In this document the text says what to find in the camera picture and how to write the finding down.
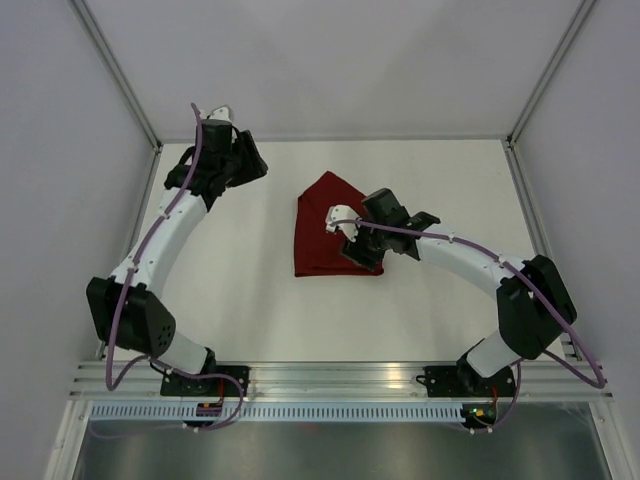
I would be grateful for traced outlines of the dark red cloth napkin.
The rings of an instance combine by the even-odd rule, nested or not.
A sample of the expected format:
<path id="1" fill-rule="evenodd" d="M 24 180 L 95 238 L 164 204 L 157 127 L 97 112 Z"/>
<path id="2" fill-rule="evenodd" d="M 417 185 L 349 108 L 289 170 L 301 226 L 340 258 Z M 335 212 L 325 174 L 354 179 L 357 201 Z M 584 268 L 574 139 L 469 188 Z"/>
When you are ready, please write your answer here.
<path id="1" fill-rule="evenodd" d="M 341 254 L 346 238 L 326 230 L 326 216 L 336 205 L 352 207 L 360 217 L 369 217 L 362 207 L 365 195 L 331 171 L 325 172 L 297 200 L 294 232 L 294 276 L 381 276 L 379 263 L 373 271 Z"/>

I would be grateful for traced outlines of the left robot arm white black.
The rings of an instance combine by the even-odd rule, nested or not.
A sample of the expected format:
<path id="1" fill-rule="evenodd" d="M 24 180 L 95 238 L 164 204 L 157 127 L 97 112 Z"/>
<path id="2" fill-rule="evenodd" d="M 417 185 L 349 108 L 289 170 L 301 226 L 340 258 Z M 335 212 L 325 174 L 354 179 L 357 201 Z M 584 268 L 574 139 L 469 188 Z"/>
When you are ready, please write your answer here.
<path id="1" fill-rule="evenodd" d="M 189 236 L 215 201 L 264 177 L 268 166 L 251 132 L 235 126 L 229 107 L 195 116 L 194 144 L 167 174 L 152 223 L 107 277 L 92 278 L 86 288 L 97 336 L 105 344 L 108 390 L 124 378 L 114 371 L 116 349 L 182 376 L 195 395 L 209 395 L 218 384 L 214 352 L 179 331 L 162 302 L 163 290 Z"/>

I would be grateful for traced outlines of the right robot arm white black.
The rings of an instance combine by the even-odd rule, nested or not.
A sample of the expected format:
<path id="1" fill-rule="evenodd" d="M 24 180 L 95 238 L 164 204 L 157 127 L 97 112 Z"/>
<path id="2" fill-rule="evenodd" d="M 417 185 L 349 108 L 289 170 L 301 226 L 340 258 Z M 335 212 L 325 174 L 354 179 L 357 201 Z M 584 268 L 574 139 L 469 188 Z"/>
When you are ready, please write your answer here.
<path id="1" fill-rule="evenodd" d="M 469 395 L 481 395 L 516 361 L 535 360 L 577 318 L 555 263 L 544 255 L 525 260 L 499 255 L 463 239 L 441 220 L 410 214 L 388 188 L 362 201 L 358 214 L 347 205 L 329 208 L 326 229 L 341 232 L 344 257 L 374 270 L 392 251 L 427 261 L 479 288 L 496 303 L 496 330 L 456 362 L 455 379 Z"/>

